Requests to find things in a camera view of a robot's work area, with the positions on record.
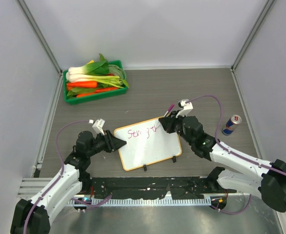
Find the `pink capped marker pen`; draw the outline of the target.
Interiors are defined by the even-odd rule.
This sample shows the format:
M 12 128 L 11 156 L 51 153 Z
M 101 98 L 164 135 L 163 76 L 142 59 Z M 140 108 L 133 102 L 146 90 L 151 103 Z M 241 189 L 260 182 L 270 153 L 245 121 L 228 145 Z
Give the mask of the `pink capped marker pen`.
M 171 104 L 169 106 L 169 108 L 167 109 L 167 111 L 165 112 L 165 114 L 163 115 L 163 117 L 166 117 L 171 112 L 171 110 L 173 109 L 174 106 L 175 106 L 175 104 Z

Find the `yellow framed whiteboard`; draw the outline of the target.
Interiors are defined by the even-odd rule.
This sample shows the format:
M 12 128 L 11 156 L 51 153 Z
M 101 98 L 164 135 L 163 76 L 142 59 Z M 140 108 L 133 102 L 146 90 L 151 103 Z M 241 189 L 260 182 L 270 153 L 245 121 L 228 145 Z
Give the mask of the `yellow framed whiteboard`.
M 167 133 L 157 117 L 117 128 L 114 136 L 126 141 L 126 145 L 118 150 L 125 171 L 182 154 L 179 136 L 176 133 Z

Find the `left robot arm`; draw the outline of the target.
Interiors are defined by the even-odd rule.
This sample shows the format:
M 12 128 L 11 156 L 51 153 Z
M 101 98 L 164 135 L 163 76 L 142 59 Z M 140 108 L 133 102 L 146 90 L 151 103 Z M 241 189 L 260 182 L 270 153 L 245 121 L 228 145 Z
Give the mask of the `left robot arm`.
M 91 178 L 86 171 L 90 158 L 102 151 L 115 152 L 126 145 L 109 131 L 96 136 L 90 131 L 79 133 L 72 152 L 60 171 L 29 200 L 21 199 L 15 206 L 10 233 L 47 234 L 55 218 L 76 194 L 90 191 Z

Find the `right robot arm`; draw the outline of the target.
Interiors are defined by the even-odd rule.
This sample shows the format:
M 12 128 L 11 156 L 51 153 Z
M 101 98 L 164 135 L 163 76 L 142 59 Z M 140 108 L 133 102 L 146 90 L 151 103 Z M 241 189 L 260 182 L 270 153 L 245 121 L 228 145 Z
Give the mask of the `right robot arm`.
M 208 189 L 214 193 L 221 189 L 236 190 L 261 198 L 270 208 L 286 212 L 286 163 L 270 162 L 237 151 L 204 132 L 195 116 L 178 116 L 176 111 L 159 119 L 169 134 L 177 133 L 200 158 L 223 164 L 233 169 L 217 168 L 209 174 Z

